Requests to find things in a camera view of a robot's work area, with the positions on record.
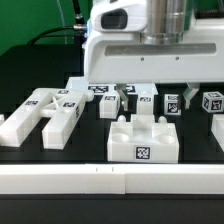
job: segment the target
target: white robot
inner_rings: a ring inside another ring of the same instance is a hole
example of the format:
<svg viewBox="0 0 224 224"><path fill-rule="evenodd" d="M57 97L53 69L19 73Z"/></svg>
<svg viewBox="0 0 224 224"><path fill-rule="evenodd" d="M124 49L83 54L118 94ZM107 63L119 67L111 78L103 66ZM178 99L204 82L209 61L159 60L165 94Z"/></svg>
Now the white robot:
<svg viewBox="0 0 224 224"><path fill-rule="evenodd" d="M199 83L224 81L224 20L196 20L193 9L193 0L96 4L85 50L86 79L116 83L123 92L127 83L188 83L189 108Z"/></svg>

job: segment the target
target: cube with marker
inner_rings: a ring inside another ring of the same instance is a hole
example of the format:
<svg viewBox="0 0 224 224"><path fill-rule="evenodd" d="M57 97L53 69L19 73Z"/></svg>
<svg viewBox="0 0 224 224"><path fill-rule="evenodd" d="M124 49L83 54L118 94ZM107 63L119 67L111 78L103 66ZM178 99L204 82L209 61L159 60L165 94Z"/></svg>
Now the cube with marker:
<svg viewBox="0 0 224 224"><path fill-rule="evenodd" d="M165 94L164 114L178 116L181 115L181 99L178 94Z"/></svg>
<svg viewBox="0 0 224 224"><path fill-rule="evenodd" d="M138 95L137 114L153 115L154 95L148 92L142 92Z"/></svg>
<svg viewBox="0 0 224 224"><path fill-rule="evenodd" d="M220 92L203 93L202 107L208 113L223 112L224 96Z"/></svg>
<svg viewBox="0 0 224 224"><path fill-rule="evenodd" d="M116 119L119 109L120 95L118 92L106 92L100 101L100 118Z"/></svg>

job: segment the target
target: black table surface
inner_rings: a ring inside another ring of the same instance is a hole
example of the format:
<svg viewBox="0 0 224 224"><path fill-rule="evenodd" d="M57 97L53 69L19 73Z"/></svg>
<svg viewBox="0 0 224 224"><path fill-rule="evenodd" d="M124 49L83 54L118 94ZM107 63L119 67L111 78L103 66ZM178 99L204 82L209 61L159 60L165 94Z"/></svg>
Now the black table surface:
<svg viewBox="0 0 224 224"><path fill-rule="evenodd" d="M82 74L79 46L16 46L0 57L0 114L7 118L36 88L65 88L68 78ZM191 109L176 125L179 163L223 164L224 153L211 133L212 115L201 108L206 91L224 93L223 83L203 84ZM163 115L166 93L181 94L182 85L157 85L155 116ZM135 105L136 96L132 97ZM106 141L111 120L99 119L100 97L87 103L63 151L44 150L42 119L20 148L0 147L0 164L107 163ZM130 118L130 113L119 112ZM223 223L220 195L1 195L5 223Z"/></svg>

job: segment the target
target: green background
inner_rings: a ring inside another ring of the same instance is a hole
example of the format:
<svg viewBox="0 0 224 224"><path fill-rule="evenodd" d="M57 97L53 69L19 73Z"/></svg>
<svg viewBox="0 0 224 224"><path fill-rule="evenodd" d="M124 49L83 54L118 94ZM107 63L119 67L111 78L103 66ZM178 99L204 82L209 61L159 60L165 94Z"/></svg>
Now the green background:
<svg viewBox="0 0 224 224"><path fill-rule="evenodd" d="M73 25L72 0L60 0L66 25ZM92 7L91 0L79 0L82 13L87 19ZM213 9L217 0L199 0L199 8ZM62 26L57 0L1 0L0 3L0 55L12 46L26 44L39 33ZM40 43L64 43L61 38L48 38Z"/></svg>

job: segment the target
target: white block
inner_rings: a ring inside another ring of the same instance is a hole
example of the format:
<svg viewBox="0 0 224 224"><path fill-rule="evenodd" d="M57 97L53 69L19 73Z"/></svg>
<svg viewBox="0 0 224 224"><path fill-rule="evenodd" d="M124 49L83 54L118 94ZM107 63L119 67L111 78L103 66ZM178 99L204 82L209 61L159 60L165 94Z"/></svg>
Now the white block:
<svg viewBox="0 0 224 224"><path fill-rule="evenodd" d="M213 115L212 133L215 136L220 147L224 151L224 115L223 114Z"/></svg>
<svg viewBox="0 0 224 224"><path fill-rule="evenodd" d="M40 109L51 102L51 93L37 89L1 126L0 143L19 147L40 121Z"/></svg>
<svg viewBox="0 0 224 224"><path fill-rule="evenodd" d="M86 174L85 193L125 194L124 170L112 166L92 165L92 169Z"/></svg>
<svg viewBox="0 0 224 224"><path fill-rule="evenodd" d="M181 115L179 95L165 94L164 114L165 115Z"/></svg>
<svg viewBox="0 0 224 224"><path fill-rule="evenodd" d="M128 165L127 194L223 194L222 165Z"/></svg>
<svg viewBox="0 0 224 224"><path fill-rule="evenodd" d="M63 149L86 102L85 94L69 93L42 131L45 149Z"/></svg>
<svg viewBox="0 0 224 224"><path fill-rule="evenodd" d="M153 115L154 95L143 92L138 95L137 100L137 114L139 115Z"/></svg>
<svg viewBox="0 0 224 224"><path fill-rule="evenodd" d="M0 126L4 123L5 118L4 115L0 114Z"/></svg>
<svg viewBox="0 0 224 224"><path fill-rule="evenodd" d="M220 92L203 93L202 107L208 113L223 112L224 96Z"/></svg>
<svg viewBox="0 0 224 224"><path fill-rule="evenodd" d="M177 163L175 125L155 123L153 115L132 115L131 122L112 122L107 155L108 161Z"/></svg>
<svg viewBox="0 0 224 224"><path fill-rule="evenodd" d="M116 119L120 109L120 95L117 91L107 92L100 101L100 118Z"/></svg>

